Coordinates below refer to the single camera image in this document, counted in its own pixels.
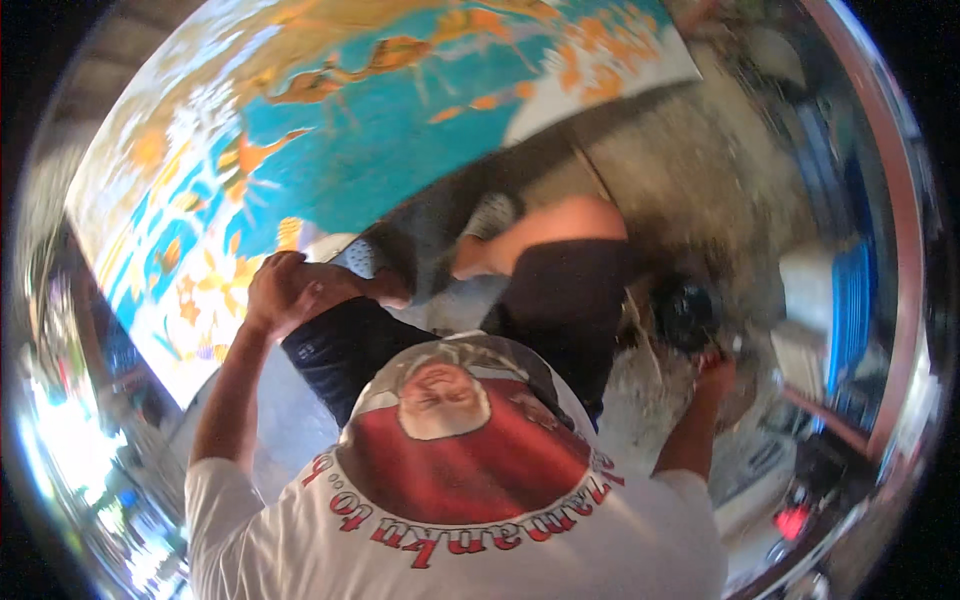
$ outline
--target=man's arm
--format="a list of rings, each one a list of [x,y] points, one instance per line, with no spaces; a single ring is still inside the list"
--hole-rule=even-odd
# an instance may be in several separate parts
[[[256,382],[270,345],[321,311],[321,286],[295,276],[299,252],[267,257],[253,277],[247,319],[233,340],[197,425],[190,466],[224,458],[250,474],[256,446]]]
[[[708,480],[717,413],[720,403],[733,388],[735,373],[733,360],[710,364],[705,361],[693,384],[690,406],[667,437],[654,474],[686,469]]]

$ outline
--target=painting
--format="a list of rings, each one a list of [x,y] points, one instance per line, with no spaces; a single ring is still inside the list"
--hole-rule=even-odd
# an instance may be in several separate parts
[[[265,256],[329,257],[481,156],[698,78],[655,0],[209,0],[114,106],[67,211],[185,406]]]

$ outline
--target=white cloth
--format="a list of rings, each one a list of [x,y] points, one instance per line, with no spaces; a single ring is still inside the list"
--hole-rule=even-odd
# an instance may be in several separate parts
[[[720,597],[727,561],[699,476],[646,478],[614,465],[552,370],[546,384],[575,423],[572,435],[545,410],[549,401],[527,394],[549,389],[513,357],[497,362],[482,343],[439,348],[420,345],[391,361],[361,395],[340,442],[272,506],[227,460],[187,471],[198,598]],[[411,394],[404,382],[424,355],[444,356],[486,391],[475,396],[486,404],[474,431],[462,433],[457,420],[461,429],[440,440],[403,433],[399,421],[411,419],[397,417]],[[504,376],[490,378],[497,368]],[[378,441],[390,447],[377,449]],[[529,483],[528,465],[536,470],[530,481],[559,492],[516,488]],[[411,478],[417,485],[406,485]]]

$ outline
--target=turquoise paint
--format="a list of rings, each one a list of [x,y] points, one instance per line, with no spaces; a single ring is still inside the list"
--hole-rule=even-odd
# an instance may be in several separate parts
[[[356,52],[364,58],[356,64],[345,64],[345,68],[362,68],[371,48],[382,37],[427,36],[441,13],[418,13],[401,20],[387,33],[352,40],[344,46],[343,56]],[[549,36],[542,35],[527,38],[517,46],[530,61],[538,61],[550,42]],[[349,47],[357,50],[348,52]],[[314,70],[324,60],[325,57],[298,72]],[[334,133],[317,128],[268,157],[253,173],[259,180],[282,182],[283,189],[251,186],[267,206],[248,203],[254,225],[241,212],[228,226],[227,239],[240,233],[238,254],[272,252],[276,247],[276,228],[288,216],[309,221],[326,232],[362,231],[426,183],[498,149],[518,103],[492,110],[467,110],[455,119],[437,124],[428,123],[431,117],[538,75],[524,65],[510,46],[500,43],[489,46],[486,56],[474,53],[453,61],[434,56],[426,63],[426,105],[410,69],[372,76],[345,87],[344,102],[359,127],[351,124],[332,97],[316,104],[277,106],[258,98],[244,109],[244,120],[254,143],[271,143],[290,130],[316,125],[317,119],[322,118],[318,115],[332,115],[326,126],[332,126]],[[431,71],[439,71],[456,93],[448,94]]]
[[[634,2],[657,22],[659,34],[671,25],[669,15],[659,2]],[[465,3],[462,8],[487,9],[484,5]],[[568,22],[582,16],[593,16],[610,5],[594,2],[571,2],[558,6]],[[339,52],[339,65],[351,71],[364,68],[379,39],[390,36],[412,36],[428,39],[436,29],[439,16],[446,10],[420,11],[373,33],[355,36],[316,60],[305,63],[288,75],[287,81],[271,90],[282,92],[297,73],[319,68],[333,52]],[[497,12],[507,24],[533,23],[537,19],[508,12]],[[622,24],[619,14],[614,20]],[[556,32],[548,31],[517,43],[520,52],[538,68],[543,51],[555,45]],[[446,50],[470,42],[465,36],[439,46]],[[270,106],[255,98],[240,108],[241,122],[251,143],[264,146],[274,143],[290,131],[313,129],[286,144],[269,156],[252,173],[253,180],[278,183],[282,187],[248,183],[246,210],[238,212],[227,226],[223,244],[227,250],[234,233],[240,233],[237,256],[256,256],[273,252],[276,229],[284,217],[299,217],[325,232],[359,232],[375,222],[397,204],[475,159],[500,148],[503,133],[518,108],[513,100],[491,110],[466,109],[459,116],[437,124],[428,123],[437,113],[453,107],[465,107],[479,96],[495,94],[519,82],[534,80],[531,72],[513,48],[495,38],[484,53],[467,54],[456,60],[433,55],[420,62],[422,81],[428,100],[421,100],[415,85],[415,72],[404,68],[395,72],[370,76],[362,82],[348,84],[340,96],[350,113],[359,122],[356,127],[347,118],[340,103],[331,96],[315,104]],[[448,93],[446,86],[453,88]],[[222,135],[209,148],[209,166],[216,170],[220,153],[239,129]],[[190,189],[199,194],[206,207],[193,213],[206,230],[226,196],[221,186],[211,189],[196,180],[202,171],[198,164],[170,195]],[[264,203],[258,205],[252,198]],[[145,195],[132,213],[137,227],[147,211]],[[159,223],[155,217],[147,227],[152,231]],[[154,260],[155,252],[163,254],[174,238],[180,238],[180,256],[186,257],[197,244],[197,235],[184,221],[173,221],[157,238],[149,251],[145,280],[157,275],[157,285],[149,293],[158,300],[173,283],[173,274],[165,275]],[[116,301],[118,282],[127,277],[130,258],[122,264],[108,297]],[[133,301],[130,292],[116,302],[117,316],[130,325],[136,309],[146,298]]]

